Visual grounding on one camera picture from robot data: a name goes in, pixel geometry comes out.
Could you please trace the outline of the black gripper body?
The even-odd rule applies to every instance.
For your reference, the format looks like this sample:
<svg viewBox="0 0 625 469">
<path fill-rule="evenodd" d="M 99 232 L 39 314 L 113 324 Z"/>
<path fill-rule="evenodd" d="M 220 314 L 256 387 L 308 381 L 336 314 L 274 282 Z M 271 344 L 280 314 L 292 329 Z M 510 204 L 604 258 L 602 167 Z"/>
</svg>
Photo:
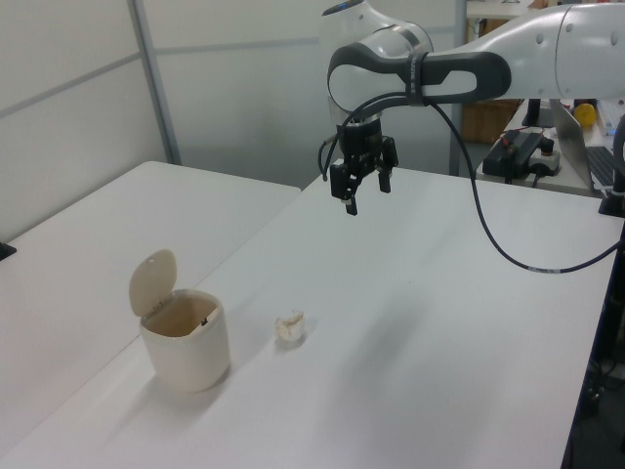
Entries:
<svg viewBox="0 0 625 469">
<path fill-rule="evenodd" d="M 339 146 L 350 169 L 374 168 L 382 153 L 383 135 L 379 118 L 349 124 Z"/>
</svg>

